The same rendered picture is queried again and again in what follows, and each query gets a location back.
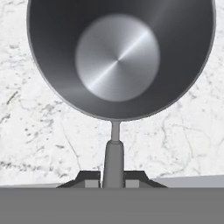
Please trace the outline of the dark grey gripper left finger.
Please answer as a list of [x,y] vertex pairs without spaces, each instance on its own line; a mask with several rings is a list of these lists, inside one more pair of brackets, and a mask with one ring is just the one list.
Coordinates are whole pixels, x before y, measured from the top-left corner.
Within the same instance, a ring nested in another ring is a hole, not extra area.
[[59,188],[100,188],[101,172],[100,171],[80,171],[73,180],[59,185]]

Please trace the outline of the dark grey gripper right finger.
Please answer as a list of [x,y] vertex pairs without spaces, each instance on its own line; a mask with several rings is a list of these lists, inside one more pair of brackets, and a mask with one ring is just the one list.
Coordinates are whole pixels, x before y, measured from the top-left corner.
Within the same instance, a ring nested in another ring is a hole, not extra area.
[[149,179],[145,171],[125,171],[123,177],[125,188],[165,188],[165,185]]

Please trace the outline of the grey steel measuring cup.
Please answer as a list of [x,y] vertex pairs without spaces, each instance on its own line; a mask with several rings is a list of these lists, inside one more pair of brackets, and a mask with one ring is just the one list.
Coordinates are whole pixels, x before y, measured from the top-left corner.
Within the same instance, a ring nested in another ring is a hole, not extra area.
[[100,188],[125,188],[120,125],[169,108],[195,83],[214,42],[214,0],[28,0],[26,25],[52,91],[111,123]]

